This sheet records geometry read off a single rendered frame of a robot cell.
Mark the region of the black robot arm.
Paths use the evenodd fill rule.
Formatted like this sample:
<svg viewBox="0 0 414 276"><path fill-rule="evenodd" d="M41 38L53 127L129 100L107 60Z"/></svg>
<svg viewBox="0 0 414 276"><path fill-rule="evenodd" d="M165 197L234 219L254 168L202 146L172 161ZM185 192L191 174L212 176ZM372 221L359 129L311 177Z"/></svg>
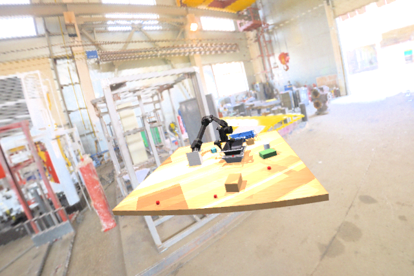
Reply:
<svg viewBox="0 0 414 276"><path fill-rule="evenodd" d="M211 118L211 120L210 120ZM216 130L219 130L219 135L223 135L223 134L232 134L233 133L233 128L232 126L228 126L228 123L225 122L224 120L220 120L218 118L216 118L214 115L209 115L209 116L205 116L202 118L202 125L200 128L200 131L198 133L198 136L196 139L194 139L192 145L190 146L190 149L192 152L198 151L200 150L201 146L202 146L202 136L204 134L204 131L206 129L206 126L209 125L209 123L211 123L212 121L216 121L221 127L217 127Z"/></svg>

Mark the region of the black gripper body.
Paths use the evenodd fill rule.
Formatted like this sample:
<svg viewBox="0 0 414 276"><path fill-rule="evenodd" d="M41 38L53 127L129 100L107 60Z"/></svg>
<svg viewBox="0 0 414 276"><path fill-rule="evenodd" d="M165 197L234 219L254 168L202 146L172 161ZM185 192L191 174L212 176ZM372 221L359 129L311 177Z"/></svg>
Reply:
<svg viewBox="0 0 414 276"><path fill-rule="evenodd" d="M235 142L235 138L231 138L227 140L226 134L220 135L220 138L221 138L221 141L219 140L214 141L214 145L219 145L220 143L225 143L225 142L230 142L230 143Z"/></svg>

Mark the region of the green rectangular block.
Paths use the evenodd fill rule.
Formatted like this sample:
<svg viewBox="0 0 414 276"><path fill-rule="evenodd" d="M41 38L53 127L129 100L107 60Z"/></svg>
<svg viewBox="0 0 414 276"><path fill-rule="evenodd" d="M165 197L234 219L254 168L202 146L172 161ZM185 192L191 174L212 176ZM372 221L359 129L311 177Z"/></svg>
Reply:
<svg viewBox="0 0 414 276"><path fill-rule="evenodd" d="M277 155L277 152L276 152L276 150L274 150L272 148L259 152L259 157L261 157L263 159L270 158L270 157L275 156L275 155Z"/></svg>

